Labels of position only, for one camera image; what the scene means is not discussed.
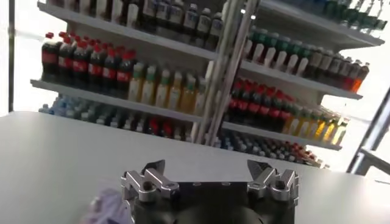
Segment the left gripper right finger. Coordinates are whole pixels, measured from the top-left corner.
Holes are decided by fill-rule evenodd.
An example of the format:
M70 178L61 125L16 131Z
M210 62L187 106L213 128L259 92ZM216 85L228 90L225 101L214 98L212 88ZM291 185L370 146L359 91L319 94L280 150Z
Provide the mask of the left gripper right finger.
M298 201L299 175L286 169L282 173L268 163L247 160L249 172L253 178L247 183L247 191L256 199L270 197L275 201Z

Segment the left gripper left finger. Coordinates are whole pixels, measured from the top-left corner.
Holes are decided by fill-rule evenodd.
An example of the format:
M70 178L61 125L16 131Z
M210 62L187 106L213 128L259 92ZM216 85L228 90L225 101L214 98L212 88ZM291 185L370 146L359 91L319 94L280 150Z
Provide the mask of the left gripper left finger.
M157 196L173 200L180 192L179 183L167 179L165 160L147 163L141 172L125 171L121 177L122 199L131 201L134 198L142 203L153 203Z

